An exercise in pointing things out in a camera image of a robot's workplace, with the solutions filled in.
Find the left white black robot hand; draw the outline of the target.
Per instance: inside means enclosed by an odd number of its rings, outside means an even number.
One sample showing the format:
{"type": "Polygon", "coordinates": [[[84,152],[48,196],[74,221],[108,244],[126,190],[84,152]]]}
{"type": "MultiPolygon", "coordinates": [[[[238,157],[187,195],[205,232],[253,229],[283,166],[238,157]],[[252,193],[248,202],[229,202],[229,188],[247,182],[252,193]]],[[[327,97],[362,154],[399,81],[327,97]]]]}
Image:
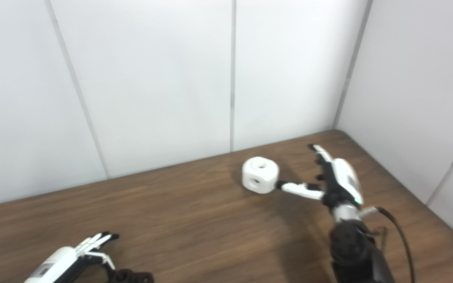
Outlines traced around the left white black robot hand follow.
{"type": "Polygon", "coordinates": [[[111,257],[100,249],[118,238],[118,233],[106,231],[86,238],[77,246],[61,247],[49,256],[25,282],[74,283],[88,267],[94,265],[103,267],[107,281],[110,281],[116,273],[116,267],[111,257]]]}

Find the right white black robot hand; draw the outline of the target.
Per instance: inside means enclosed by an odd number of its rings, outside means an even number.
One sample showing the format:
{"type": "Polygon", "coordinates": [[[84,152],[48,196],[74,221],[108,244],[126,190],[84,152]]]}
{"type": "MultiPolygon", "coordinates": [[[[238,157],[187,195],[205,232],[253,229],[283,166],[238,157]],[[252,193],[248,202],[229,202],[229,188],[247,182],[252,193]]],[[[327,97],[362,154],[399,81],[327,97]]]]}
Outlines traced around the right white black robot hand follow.
{"type": "Polygon", "coordinates": [[[319,200],[330,209],[341,205],[360,209],[364,204],[363,190],[350,163],[345,159],[333,158],[320,145],[309,144],[308,148],[316,154],[315,162],[321,170],[317,180],[322,184],[278,180],[275,188],[300,197],[319,200]]]}

